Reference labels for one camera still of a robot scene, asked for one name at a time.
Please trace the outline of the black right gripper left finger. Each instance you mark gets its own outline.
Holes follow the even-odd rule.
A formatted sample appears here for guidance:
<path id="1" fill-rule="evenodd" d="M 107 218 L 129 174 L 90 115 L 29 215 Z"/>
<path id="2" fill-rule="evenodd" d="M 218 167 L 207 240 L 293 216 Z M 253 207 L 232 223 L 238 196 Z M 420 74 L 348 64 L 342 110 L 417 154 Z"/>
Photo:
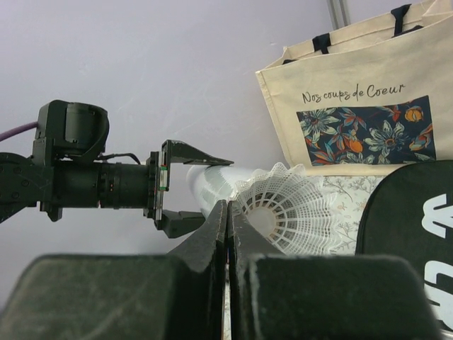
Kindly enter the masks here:
<path id="1" fill-rule="evenodd" d="M 22 273 L 2 339 L 221 339 L 227 203 L 167 254 L 52 254 Z"/>

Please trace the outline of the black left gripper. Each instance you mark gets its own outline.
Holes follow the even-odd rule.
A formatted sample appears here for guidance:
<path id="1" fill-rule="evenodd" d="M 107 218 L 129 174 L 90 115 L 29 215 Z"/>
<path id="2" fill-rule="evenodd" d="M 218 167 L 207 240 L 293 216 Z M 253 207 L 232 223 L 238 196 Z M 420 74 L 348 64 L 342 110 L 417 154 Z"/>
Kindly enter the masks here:
<path id="1" fill-rule="evenodd" d="M 131 152 L 101 155 L 98 160 L 100 207 L 142 209 L 144 216 L 155 220 L 157 230 L 163 231 L 169 239 L 194 232 L 205 222 L 201 212 L 163 210 L 170 165 L 230 166 L 234 163 L 180 140 L 166 140 L 161 151 L 152 152 L 144 163 Z"/>

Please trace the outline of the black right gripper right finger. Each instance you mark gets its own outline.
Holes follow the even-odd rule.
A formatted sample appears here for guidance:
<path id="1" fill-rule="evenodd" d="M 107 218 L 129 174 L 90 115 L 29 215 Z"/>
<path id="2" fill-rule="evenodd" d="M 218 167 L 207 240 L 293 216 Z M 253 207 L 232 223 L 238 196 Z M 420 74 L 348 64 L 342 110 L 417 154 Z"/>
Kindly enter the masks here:
<path id="1" fill-rule="evenodd" d="M 288 256 L 228 206 L 233 339 L 441 339 L 409 263 L 394 256 Z"/>

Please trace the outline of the white shuttlecock tube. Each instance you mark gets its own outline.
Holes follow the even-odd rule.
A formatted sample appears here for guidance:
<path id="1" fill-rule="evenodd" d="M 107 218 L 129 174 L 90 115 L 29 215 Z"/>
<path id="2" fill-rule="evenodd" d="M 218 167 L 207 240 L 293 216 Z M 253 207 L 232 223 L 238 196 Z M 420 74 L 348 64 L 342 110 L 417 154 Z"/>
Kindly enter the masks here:
<path id="1" fill-rule="evenodd" d="M 238 181 L 247 181 L 261 173 L 266 170 L 195 165 L 189 169 L 186 182 L 200 212 L 208 217 L 218 200 L 230 199 Z"/>

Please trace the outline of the white shuttlecock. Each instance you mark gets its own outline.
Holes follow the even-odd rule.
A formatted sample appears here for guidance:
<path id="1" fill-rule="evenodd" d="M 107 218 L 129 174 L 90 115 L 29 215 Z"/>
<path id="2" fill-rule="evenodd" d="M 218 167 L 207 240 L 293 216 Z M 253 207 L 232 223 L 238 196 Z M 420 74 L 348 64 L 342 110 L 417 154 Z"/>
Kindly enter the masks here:
<path id="1" fill-rule="evenodd" d="M 249 223 L 272 246 L 286 255 L 331 255 L 339 237 L 334 227 L 337 193 L 322 176 L 309 176 L 302 165 L 257 169 L 237 181 L 231 199 Z"/>

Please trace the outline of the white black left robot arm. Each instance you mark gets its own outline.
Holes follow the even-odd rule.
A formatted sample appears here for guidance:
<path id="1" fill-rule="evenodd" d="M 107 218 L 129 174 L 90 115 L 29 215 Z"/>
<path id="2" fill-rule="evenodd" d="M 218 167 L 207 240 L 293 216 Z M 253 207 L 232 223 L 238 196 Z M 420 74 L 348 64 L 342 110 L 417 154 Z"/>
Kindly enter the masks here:
<path id="1" fill-rule="evenodd" d="M 31 128 L 36 133 L 29 157 L 1 153 L 1 221 L 35 206 L 53 222 L 65 208 L 140 209 L 167 237 L 178 238 L 205 219 L 200 212 L 163 208 L 171 165 L 231 165 L 179 140 L 166 140 L 144 163 L 133 153 L 133 163 L 113 163 L 117 155 L 105 153 L 108 112 L 87 103 L 53 100 L 39 110 L 37 122 L 1 139 Z"/>

